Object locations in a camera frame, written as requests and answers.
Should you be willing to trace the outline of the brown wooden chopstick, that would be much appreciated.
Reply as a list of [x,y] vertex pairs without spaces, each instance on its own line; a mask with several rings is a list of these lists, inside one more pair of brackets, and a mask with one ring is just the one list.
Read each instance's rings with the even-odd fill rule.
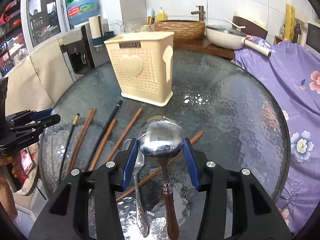
[[76,142],[76,145],[75,145],[75,148],[73,150],[73,153],[72,153],[72,156],[71,156],[71,159],[70,159],[70,162],[68,164],[68,168],[67,168],[67,171],[65,172],[65,175],[69,174],[69,172],[71,172],[71,170],[73,169],[74,165],[75,165],[75,161],[77,159],[77,156],[79,154],[79,151],[80,151],[80,148],[81,148],[81,145],[82,145],[82,142],[85,138],[85,135],[88,131],[88,128],[95,116],[95,113],[96,113],[97,109],[96,108],[92,108],[90,109],[89,111],[89,114],[85,120],[85,123],[84,123],[84,126],[80,132],[80,135],[78,137],[78,140]]
[[116,119],[112,119],[107,131],[105,132],[105,134],[104,134],[104,136],[103,136],[103,138],[102,138],[102,140],[101,140],[101,142],[100,142],[100,144],[98,146],[98,149],[96,150],[96,152],[95,152],[95,154],[93,156],[93,159],[92,159],[91,164],[90,164],[90,166],[88,168],[88,171],[93,171],[94,170],[94,168],[95,168],[95,166],[96,166],[96,164],[97,164],[97,162],[98,162],[98,160],[99,160],[99,158],[100,158],[100,156],[101,156],[101,154],[102,154],[102,152],[104,150],[104,147],[105,147],[105,145],[107,143],[107,140],[108,140],[108,138],[110,137],[110,135],[112,133],[112,129],[115,127],[116,123],[117,123],[117,120]]
[[[204,134],[204,131],[199,131],[192,139],[190,139],[190,142],[192,144],[194,144],[195,142],[197,142],[200,139],[200,137],[202,137],[203,134]],[[180,151],[180,153],[178,155],[176,155],[175,157],[169,159],[168,164],[175,161],[181,155],[182,155],[182,151]],[[138,188],[143,187],[146,183],[148,183],[151,179],[153,179],[155,176],[157,176],[161,172],[162,172],[162,169],[160,167],[158,167],[156,170],[154,170],[152,173],[150,173],[148,176],[146,176],[143,180],[141,180],[138,183]],[[117,197],[116,201],[119,202],[134,192],[135,192],[135,188],[131,187],[129,190],[125,191],[121,196]]]
[[132,126],[135,124],[135,122],[137,121],[137,119],[139,118],[139,116],[141,115],[141,113],[143,112],[142,108],[139,108],[138,111],[135,113],[135,115],[133,116],[133,118],[130,120],[130,122],[128,123],[128,125],[126,126],[126,128],[124,129],[124,131],[122,132],[122,134],[120,135],[119,139],[117,140],[115,146],[112,148],[111,153],[108,155],[108,157],[105,159],[105,162],[111,161],[111,159],[113,158],[113,156],[115,155],[118,147],[120,146],[121,142],[124,140],[125,136],[127,135],[127,133],[130,131],[130,129],[132,128]]

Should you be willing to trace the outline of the round steel spoon wooden handle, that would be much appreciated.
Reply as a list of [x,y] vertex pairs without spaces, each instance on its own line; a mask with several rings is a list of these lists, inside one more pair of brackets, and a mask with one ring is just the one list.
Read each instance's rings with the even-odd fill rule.
[[146,120],[138,137],[141,152],[146,157],[155,158],[161,167],[167,233],[170,239],[178,239],[180,231],[175,213],[168,162],[181,151],[183,139],[184,133],[181,126],[175,120],[163,115]]

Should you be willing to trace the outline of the silver oval metal spoon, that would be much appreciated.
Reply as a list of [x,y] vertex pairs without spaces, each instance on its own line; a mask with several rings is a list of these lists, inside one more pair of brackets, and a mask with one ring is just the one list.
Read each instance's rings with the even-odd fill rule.
[[148,218],[146,213],[143,209],[143,205],[140,198],[140,191],[139,191],[139,181],[138,181],[138,174],[140,170],[144,167],[144,155],[138,148],[138,155],[136,158],[136,163],[133,169],[133,178],[135,183],[135,198],[136,198],[136,222],[137,226],[140,230],[140,233],[143,237],[148,237],[149,235],[149,224]]

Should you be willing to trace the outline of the black chopstick gold band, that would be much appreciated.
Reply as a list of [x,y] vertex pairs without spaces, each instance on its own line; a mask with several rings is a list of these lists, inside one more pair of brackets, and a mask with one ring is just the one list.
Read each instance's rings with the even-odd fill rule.
[[79,117],[80,117],[80,114],[77,113],[76,116],[73,118],[73,121],[72,121],[71,130],[69,132],[69,135],[68,135],[68,138],[67,138],[67,142],[66,142],[66,145],[65,145],[65,152],[63,153],[63,156],[62,156],[62,161],[61,161],[60,170],[59,170],[58,184],[61,181],[61,176],[62,176],[62,172],[63,172],[63,166],[65,164],[65,158],[66,158],[66,154],[67,154],[67,151],[68,151],[69,143],[70,143],[71,137],[73,135],[74,129],[75,129],[77,123],[78,123]]

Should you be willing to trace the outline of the phone with pink case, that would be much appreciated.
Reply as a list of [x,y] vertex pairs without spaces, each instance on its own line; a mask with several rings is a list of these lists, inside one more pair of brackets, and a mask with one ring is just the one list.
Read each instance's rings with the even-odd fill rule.
[[27,148],[22,149],[20,151],[20,154],[21,154],[21,165],[23,168],[23,172],[25,175],[28,175],[34,167],[33,159]]

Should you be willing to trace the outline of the long black chopstick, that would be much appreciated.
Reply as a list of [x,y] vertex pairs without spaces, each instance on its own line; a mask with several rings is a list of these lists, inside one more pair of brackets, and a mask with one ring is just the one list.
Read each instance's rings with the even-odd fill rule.
[[121,106],[121,104],[123,103],[122,100],[119,100],[117,103],[116,103],[116,106],[115,108],[113,109],[111,115],[109,116],[104,128],[103,128],[103,131],[100,133],[98,139],[97,139],[97,142],[95,143],[95,146],[93,148],[93,151],[92,153],[90,154],[89,156],[89,159],[88,159],[88,162],[87,162],[87,165],[85,166],[85,171],[88,171],[88,168],[89,168],[89,165],[91,164],[92,162],[92,159],[94,157],[94,154],[96,153],[97,149],[98,149],[98,146],[100,145],[102,139],[103,139],[103,136],[105,135],[107,129],[109,128],[110,124],[111,124],[111,121],[113,120],[113,118],[115,117],[119,107]]

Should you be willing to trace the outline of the cream plastic utensil holder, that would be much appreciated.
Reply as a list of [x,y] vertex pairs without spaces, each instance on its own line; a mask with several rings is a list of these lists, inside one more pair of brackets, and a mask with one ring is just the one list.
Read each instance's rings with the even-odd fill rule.
[[173,31],[125,33],[104,41],[121,96],[164,107],[173,96]]

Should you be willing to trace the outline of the white paper cup stack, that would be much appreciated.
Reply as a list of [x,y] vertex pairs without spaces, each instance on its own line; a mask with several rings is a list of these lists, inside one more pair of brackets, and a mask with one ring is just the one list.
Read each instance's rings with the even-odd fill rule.
[[89,18],[89,26],[93,39],[101,38],[103,35],[103,28],[101,25],[101,16],[95,15]]

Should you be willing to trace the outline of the cream pan with lid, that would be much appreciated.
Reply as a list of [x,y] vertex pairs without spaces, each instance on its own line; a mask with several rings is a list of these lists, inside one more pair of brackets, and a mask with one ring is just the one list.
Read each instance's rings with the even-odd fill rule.
[[241,31],[207,25],[205,34],[209,42],[218,47],[230,50],[240,50],[244,48],[244,46],[247,46],[268,58],[271,56],[271,51],[269,49],[254,43],[248,38],[246,33]]

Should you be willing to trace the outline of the woven brown basin sink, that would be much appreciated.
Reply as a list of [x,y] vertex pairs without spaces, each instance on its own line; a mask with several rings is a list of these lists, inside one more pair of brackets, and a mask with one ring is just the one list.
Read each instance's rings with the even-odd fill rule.
[[175,41],[198,40],[203,37],[206,24],[203,21],[169,20],[153,24],[155,31],[174,32]]

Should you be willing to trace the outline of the purple floral cloth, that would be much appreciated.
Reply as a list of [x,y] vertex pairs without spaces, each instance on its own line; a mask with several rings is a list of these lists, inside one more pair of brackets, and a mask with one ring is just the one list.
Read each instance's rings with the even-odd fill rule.
[[235,63],[268,88],[285,116],[290,168],[277,207],[295,235],[319,204],[319,56],[288,40],[274,46],[260,37],[249,40],[271,56],[244,47],[235,51]]

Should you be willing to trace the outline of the yellow soap bottle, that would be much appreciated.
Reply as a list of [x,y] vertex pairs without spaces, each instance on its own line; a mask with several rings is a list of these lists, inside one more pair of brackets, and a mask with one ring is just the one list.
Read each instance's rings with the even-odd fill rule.
[[160,7],[160,12],[156,15],[156,22],[167,21],[167,14],[164,12],[163,8]]

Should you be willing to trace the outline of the brass faucet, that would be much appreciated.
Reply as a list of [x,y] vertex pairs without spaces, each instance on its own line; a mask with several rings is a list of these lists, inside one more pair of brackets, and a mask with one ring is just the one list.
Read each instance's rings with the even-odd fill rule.
[[204,21],[204,15],[205,15],[205,10],[204,10],[204,6],[202,5],[197,5],[197,10],[196,11],[192,11],[191,14],[192,15],[198,15],[199,16],[199,21],[203,22]]

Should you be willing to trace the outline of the brown white rice cooker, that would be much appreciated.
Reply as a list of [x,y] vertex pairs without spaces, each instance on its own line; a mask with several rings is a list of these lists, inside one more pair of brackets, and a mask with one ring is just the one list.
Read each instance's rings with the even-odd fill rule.
[[267,38],[268,30],[263,23],[251,19],[249,16],[235,11],[232,22],[239,27],[239,30],[247,35]]

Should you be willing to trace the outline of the yellow foil roll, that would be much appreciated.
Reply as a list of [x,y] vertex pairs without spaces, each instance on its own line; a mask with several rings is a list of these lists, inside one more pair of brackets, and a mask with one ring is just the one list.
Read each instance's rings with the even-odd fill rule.
[[295,7],[286,4],[284,38],[292,41],[295,28]]

